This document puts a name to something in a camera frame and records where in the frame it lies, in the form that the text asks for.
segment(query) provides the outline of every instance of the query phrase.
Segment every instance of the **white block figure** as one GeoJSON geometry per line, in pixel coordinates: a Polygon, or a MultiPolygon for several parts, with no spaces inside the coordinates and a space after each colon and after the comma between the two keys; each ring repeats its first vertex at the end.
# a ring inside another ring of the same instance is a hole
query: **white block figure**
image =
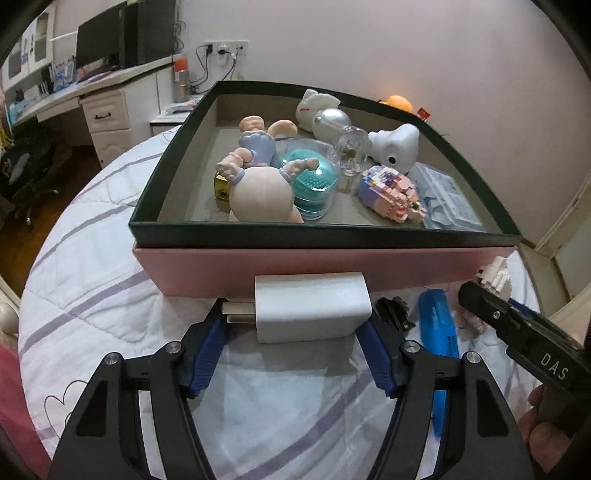
{"type": "Polygon", "coordinates": [[[370,132],[371,156],[377,163],[406,175],[418,160],[419,135],[418,128],[411,124],[392,131],[370,132]]]}
{"type": "Polygon", "coordinates": [[[511,297],[511,279],[506,258],[495,257],[492,263],[482,267],[476,276],[480,278],[480,285],[497,297],[505,301],[511,297]]]}
{"type": "Polygon", "coordinates": [[[297,118],[300,128],[312,132],[312,120],[316,114],[325,108],[337,108],[339,105],[340,100],[337,97],[308,89],[295,110],[295,118],[297,118]]]}
{"type": "MultiPolygon", "coordinates": [[[[499,256],[495,257],[492,263],[478,270],[476,278],[478,278],[480,286],[497,297],[500,297],[505,301],[508,301],[511,297],[511,279],[509,277],[506,258],[499,256]]],[[[473,313],[466,310],[462,317],[478,333],[484,333],[486,330],[486,323],[473,313]]]]}

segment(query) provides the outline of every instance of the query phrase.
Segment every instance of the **plastic packaging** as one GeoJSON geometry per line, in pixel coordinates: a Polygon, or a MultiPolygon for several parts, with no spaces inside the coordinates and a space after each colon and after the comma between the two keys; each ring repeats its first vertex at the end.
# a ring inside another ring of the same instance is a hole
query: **plastic packaging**
{"type": "Polygon", "coordinates": [[[478,215],[447,173],[423,163],[415,163],[408,172],[415,184],[421,204],[427,209],[427,228],[484,232],[478,215]]]}

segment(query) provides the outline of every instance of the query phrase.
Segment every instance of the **computer monitor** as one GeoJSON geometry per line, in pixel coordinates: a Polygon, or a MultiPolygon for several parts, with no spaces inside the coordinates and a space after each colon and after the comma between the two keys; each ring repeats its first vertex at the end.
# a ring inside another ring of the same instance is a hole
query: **computer monitor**
{"type": "Polygon", "coordinates": [[[78,27],[76,68],[103,57],[108,57],[111,66],[119,64],[119,18],[125,4],[117,4],[78,27]]]}

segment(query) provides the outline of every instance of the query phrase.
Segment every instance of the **desk drawer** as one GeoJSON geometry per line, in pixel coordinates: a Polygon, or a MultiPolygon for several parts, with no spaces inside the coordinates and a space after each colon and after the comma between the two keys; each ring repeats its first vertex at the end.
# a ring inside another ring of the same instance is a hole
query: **desk drawer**
{"type": "Polygon", "coordinates": [[[91,134],[131,127],[123,90],[91,96],[80,103],[91,134]]]}
{"type": "Polygon", "coordinates": [[[91,136],[102,168],[134,146],[131,129],[100,132],[91,136]]]}

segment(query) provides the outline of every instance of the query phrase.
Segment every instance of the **black speaker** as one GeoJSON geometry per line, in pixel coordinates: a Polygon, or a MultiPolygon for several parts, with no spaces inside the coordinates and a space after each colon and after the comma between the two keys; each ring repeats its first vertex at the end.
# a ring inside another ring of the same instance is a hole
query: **black speaker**
{"type": "Polygon", "coordinates": [[[119,65],[135,67],[174,53],[175,0],[139,0],[121,10],[119,65]]]}

